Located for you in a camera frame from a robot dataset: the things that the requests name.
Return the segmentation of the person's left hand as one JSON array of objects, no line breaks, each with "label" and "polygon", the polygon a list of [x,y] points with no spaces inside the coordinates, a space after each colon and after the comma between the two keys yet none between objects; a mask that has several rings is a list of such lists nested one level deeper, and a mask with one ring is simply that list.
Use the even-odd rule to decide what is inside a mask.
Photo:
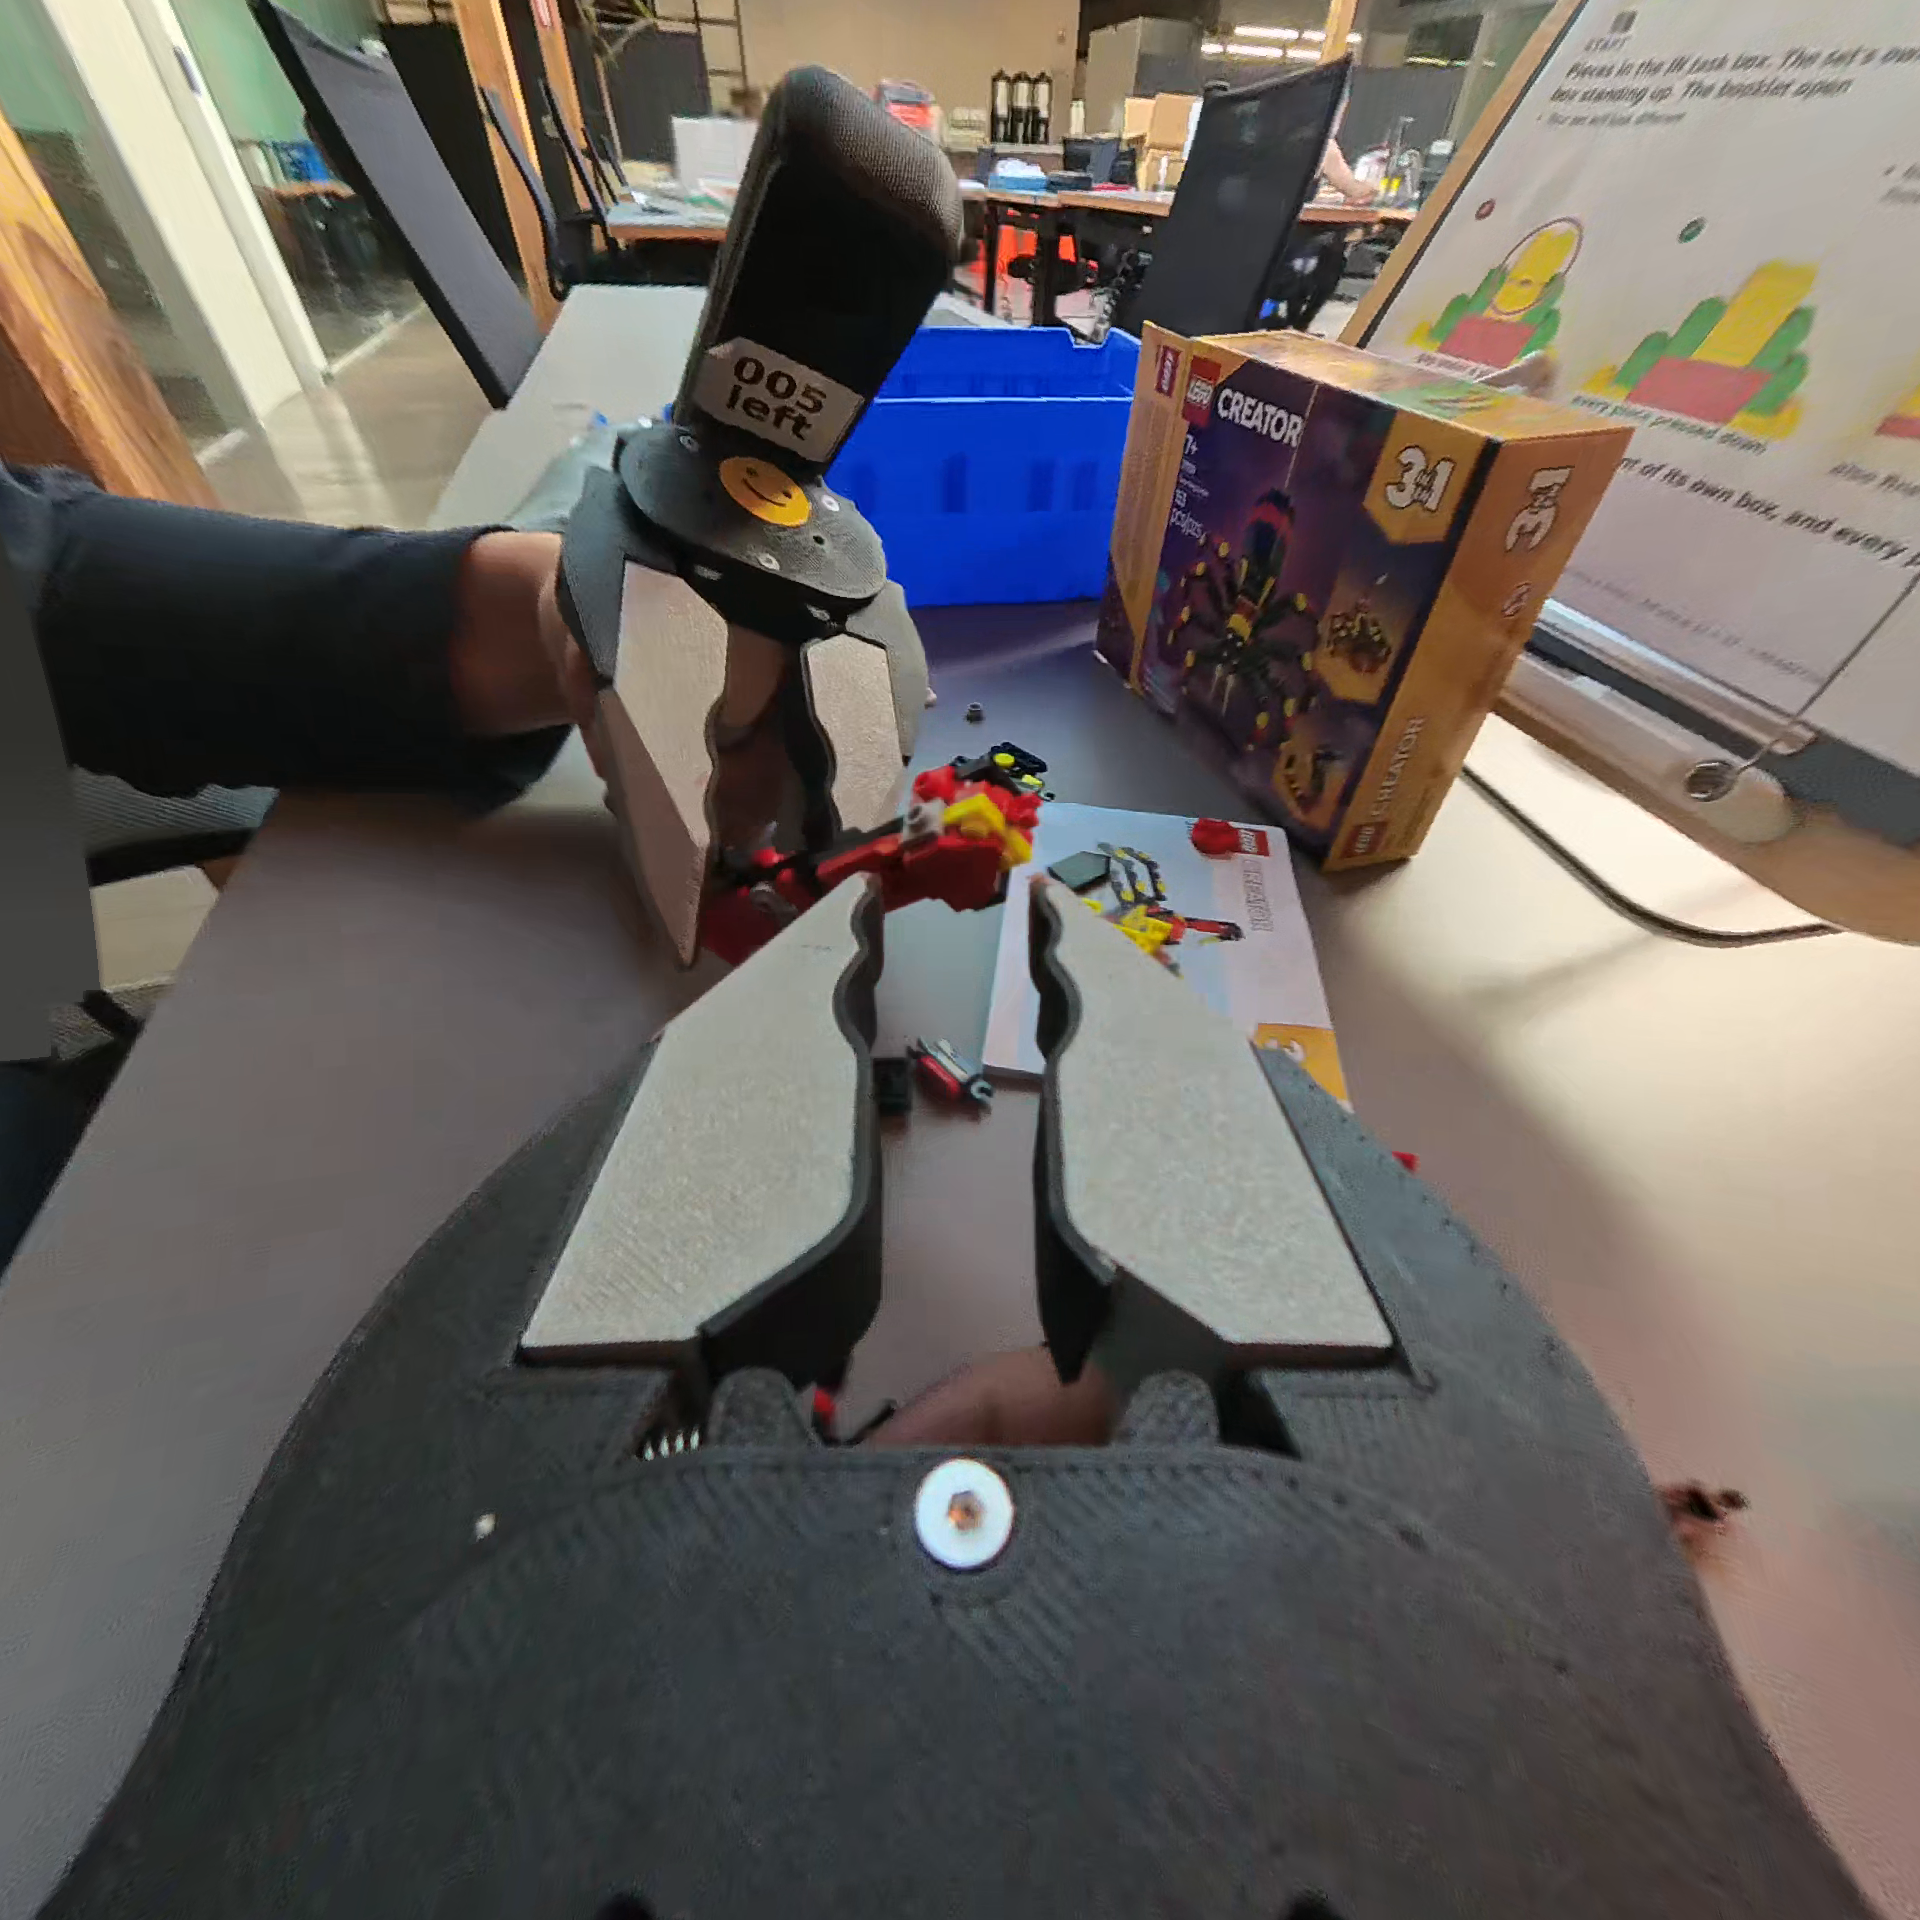
[{"label": "person's left hand", "polygon": [[557,535],[485,530],[469,541],[447,665],[469,739],[572,729],[615,801],[603,684],[561,610]]}]

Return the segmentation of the person's left forearm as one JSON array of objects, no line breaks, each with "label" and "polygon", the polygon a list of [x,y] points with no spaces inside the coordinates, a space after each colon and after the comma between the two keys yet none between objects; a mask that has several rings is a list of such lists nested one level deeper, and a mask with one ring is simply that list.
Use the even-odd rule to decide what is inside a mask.
[{"label": "person's left forearm", "polygon": [[504,807],[569,727],[469,739],[447,650],[471,540],[257,519],[4,466],[2,533],[79,768],[207,787]]}]

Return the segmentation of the pile of lego pieces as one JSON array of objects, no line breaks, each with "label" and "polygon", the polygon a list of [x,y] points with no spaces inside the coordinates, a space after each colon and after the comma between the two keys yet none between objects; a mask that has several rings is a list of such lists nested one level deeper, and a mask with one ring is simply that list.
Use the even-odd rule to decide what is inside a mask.
[{"label": "pile of lego pieces", "polygon": [[964,1113],[988,1113],[995,1088],[977,1061],[939,1039],[912,1039],[896,1053],[872,1058],[872,1090],[879,1113],[904,1121],[927,1096]]}]

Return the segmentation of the blue plastic bin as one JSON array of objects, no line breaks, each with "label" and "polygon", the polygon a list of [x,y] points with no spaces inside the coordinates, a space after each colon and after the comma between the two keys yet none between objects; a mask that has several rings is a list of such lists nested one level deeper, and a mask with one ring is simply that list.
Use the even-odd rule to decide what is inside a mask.
[{"label": "blue plastic bin", "polygon": [[906,604],[1097,601],[1141,343],[922,328],[828,473]]}]

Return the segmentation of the purple lego set box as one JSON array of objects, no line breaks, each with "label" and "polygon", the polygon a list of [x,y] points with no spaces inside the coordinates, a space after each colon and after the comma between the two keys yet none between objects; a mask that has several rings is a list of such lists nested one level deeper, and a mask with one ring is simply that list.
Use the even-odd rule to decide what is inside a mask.
[{"label": "purple lego set box", "polygon": [[1324,873],[1424,845],[1629,427],[1301,331],[1146,323],[1096,651]]}]

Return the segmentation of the printed instruction sheet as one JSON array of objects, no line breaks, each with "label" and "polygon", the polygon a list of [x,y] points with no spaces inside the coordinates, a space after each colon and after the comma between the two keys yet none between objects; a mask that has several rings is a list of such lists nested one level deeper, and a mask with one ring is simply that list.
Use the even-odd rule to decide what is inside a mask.
[{"label": "printed instruction sheet", "polygon": [[1551,365],[1629,429],[1559,604],[1915,768],[1915,2],[1559,7],[1356,339]]}]

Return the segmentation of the open spider instruction booklet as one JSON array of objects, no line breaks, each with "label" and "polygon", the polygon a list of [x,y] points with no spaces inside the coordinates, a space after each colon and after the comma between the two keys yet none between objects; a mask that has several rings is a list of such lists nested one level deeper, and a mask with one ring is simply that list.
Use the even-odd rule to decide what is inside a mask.
[{"label": "open spider instruction booklet", "polygon": [[1218,816],[1065,801],[1040,805],[1032,858],[1011,877],[983,1032],[991,1077],[1034,1081],[1043,1071],[1026,956],[1034,881],[1056,881],[1251,1043],[1352,1101],[1287,839]]}]

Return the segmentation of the red yellow black lego model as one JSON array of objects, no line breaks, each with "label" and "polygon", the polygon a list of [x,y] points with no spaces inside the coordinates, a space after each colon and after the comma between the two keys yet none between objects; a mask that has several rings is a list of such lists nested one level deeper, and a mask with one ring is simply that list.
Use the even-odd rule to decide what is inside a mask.
[{"label": "red yellow black lego model", "polygon": [[1032,860],[1050,801],[1050,767],[999,744],[912,780],[895,821],[826,848],[728,855],[703,915],[707,956],[740,965],[843,882],[872,877],[884,915],[939,904],[959,915],[1003,898]]}]

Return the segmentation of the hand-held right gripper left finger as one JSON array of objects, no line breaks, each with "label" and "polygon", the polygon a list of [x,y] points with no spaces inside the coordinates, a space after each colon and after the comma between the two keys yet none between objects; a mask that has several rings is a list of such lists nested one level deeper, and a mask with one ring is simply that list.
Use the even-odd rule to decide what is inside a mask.
[{"label": "hand-held right gripper left finger", "polygon": [[842,885],[660,1032],[523,1360],[840,1384],[880,1308],[880,970],[880,889]]}]

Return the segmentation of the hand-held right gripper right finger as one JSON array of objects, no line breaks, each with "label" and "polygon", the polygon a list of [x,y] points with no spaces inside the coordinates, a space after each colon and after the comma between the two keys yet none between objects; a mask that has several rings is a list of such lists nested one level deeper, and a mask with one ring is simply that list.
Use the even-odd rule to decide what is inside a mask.
[{"label": "hand-held right gripper right finger", "polygon": [[1040,1327],[1058,1378],[1224,1389],[1397,1340],[1264,1056],[1056,881],[1029,889]]}]

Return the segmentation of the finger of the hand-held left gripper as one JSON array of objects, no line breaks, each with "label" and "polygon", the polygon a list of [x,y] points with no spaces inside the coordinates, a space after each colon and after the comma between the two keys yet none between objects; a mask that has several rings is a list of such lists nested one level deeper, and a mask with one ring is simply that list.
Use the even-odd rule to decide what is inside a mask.
[{"label": "finger of the hand-held left gripper", "polygon": [[696,965],[713,864],[713,735],[730,624],[679,573],[564,555],[564,612],[595,679],[593,745],[664,944]]},{"label": "finger of the hand-held left gripper", "polygon": [[800,648],[788,762],[805,848],[834,848],[899,816],[927,707],[928,664],[906,601],[872,601],[848,628]]}]

